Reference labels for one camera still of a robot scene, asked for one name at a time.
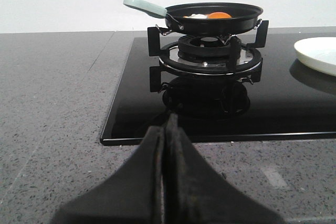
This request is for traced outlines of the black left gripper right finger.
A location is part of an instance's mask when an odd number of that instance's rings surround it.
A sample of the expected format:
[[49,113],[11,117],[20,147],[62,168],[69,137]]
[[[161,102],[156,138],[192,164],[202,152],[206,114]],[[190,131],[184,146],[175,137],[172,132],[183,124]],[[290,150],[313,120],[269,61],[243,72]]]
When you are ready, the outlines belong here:
[[172,113],[165,127],[166,223],[284,223],[243,194],[203,159]]

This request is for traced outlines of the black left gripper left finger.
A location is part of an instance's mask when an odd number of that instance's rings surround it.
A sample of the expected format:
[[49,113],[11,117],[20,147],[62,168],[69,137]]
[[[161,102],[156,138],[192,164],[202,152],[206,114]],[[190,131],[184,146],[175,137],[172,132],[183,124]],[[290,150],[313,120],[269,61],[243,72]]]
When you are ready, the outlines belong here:
[[162,127],[149,127],[110,178],[62,205],[51,223],[160,223],[163,140]]

